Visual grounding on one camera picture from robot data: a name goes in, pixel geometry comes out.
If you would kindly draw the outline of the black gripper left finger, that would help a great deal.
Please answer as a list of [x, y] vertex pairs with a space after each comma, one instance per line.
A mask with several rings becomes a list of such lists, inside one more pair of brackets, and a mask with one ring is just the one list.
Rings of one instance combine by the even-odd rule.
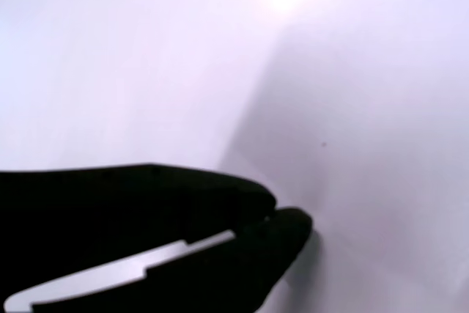
[[136, 165], [1, 174], [1, 299], [166, 244], [268, 220], [276, 199], [243, 178]]

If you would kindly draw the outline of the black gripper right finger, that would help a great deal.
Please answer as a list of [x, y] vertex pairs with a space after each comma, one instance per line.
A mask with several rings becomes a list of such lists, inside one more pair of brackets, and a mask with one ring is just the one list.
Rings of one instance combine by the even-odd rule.
[[33, 305], [34, 312], [255, 312], [312, 234], [298, 208], [276, 211], [234, 239], [149, 268], [111, 290]]

